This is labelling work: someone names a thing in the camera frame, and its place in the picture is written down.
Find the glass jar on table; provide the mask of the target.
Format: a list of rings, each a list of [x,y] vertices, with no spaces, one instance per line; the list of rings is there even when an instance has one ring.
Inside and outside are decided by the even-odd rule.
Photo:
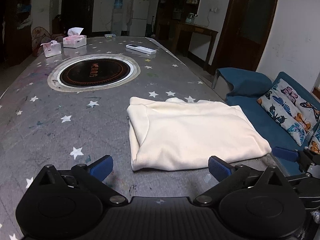
[[[185,22],[188,24],[194,24],[196,18],[197,18],[197,14],[194,14],[191,12],[188,14],[187,18],[185,19]]]

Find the white remote control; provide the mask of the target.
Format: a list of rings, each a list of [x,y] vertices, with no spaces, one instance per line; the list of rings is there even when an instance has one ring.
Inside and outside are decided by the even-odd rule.
[[[147,55],[155,55],[157,53],[157,50],[151,49],[151,48],[147,48],[147,47],[143,47],[143,46],[138,46],[135,44],[127,44],[126,45],[127,49],[131,49],[143,54],[147,54]]]

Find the cream white sweater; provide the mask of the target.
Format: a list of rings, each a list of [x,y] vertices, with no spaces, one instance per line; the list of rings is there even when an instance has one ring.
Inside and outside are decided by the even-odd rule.
[[[234,163],[271,153],[238,105],[131,97],[127,114],[133,171],[193,170],[207,167],[213,155]]]

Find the small blue pack on table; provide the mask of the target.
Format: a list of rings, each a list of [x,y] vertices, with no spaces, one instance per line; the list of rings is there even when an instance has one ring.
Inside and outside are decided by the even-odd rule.
[[[105,34],[106,39],[113,39],[116,38],[116,34]]]

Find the small pink tissue box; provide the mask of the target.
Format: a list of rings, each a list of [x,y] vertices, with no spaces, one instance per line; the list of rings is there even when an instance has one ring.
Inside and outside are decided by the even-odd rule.
[[[50,42],[42,43],[41,46],[43,48],[44,55],[46,58],[60,55],[62,53],[61,43],[57,42],[56,40],[51,40]]]

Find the butterfly print pillow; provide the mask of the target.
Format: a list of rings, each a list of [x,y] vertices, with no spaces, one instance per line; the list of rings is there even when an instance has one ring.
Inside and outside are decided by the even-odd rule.
[[[302,146],[319,122],[319,109],[303,99],[285,80],[279,79],[257,103]]]

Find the dark wooden shelf cabinet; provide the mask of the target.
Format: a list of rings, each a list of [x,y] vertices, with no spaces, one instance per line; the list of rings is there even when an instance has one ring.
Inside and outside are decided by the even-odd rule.
[[[176,24],[184,23],[189,14],[197,15],[200,0],[158,0],[155,38],[161,44],[171,41]]]

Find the water dispenser with blue bottle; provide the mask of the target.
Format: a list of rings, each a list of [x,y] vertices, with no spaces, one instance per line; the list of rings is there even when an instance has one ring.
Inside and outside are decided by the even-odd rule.
[[[111,33],[120,36],[123,27],[123,0],[114,0],[112,10]]]

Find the pink tissue box with tissue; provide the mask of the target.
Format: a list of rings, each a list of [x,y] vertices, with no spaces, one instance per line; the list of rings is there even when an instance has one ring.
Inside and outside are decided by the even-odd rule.
[[[68,36],[63,38],[64,48],[79,48],[87,44],[87,36],[82,35],[83,28],[74,27],[68,30]]]

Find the pink polka dot play tent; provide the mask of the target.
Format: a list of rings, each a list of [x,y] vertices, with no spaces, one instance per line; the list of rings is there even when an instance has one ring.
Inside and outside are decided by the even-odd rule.
[[[62,39],[64,37],[65,37],[65,34],[50,34],[43,27],[34,28],[31,32],[32,55],[39,56],[41,53],[43,53],[43,48],[41,44],[48,43],[51,40],[62,42]]]

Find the blue sofa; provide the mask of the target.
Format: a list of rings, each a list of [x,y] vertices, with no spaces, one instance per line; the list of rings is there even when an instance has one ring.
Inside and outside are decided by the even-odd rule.
[[[316,140],[319,101],[295,79],[280,72],[274,81],[266,75],[236,68],[216,70],[212,89],[225,80],[230,90],[221,92],[230,106],[240,106],[257,132],[272,148],[295,157]]]

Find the white refrigerator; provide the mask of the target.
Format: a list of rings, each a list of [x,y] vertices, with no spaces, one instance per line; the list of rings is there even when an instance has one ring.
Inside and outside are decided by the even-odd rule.
[[[143,37],[146,32],[150,0],[132,0],[129,35]]]

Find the dark wooden side table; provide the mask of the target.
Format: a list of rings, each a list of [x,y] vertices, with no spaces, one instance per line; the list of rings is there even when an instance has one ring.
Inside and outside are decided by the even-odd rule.
[[[190,59],[195,63],[200,63],[200,66],[204,70],[208,70],[210,68],[210,58],[212,56],[217,34],[217,31],[200,25],[176,23],[174,36],[171,43],[171,52],[176,54],[178,51],[178,53],[190,57]],[[193,50],[207,42],[209,45],[207,48],[206,58],[203,60],[202,58],[196,56]]]

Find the dark wooden door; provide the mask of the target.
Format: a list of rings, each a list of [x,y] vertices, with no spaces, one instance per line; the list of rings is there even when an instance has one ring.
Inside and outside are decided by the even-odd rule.
[[[278,0],[229,0],[212,67],[255,71],[272,27]]]

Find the round black induction cooktop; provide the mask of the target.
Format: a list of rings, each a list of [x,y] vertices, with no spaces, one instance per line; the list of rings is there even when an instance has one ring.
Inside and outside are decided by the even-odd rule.
[[[140,74],[138,63],[121,54],[91,54],[60,63],[48,76],[49,87],[76,93],[115,88]]]

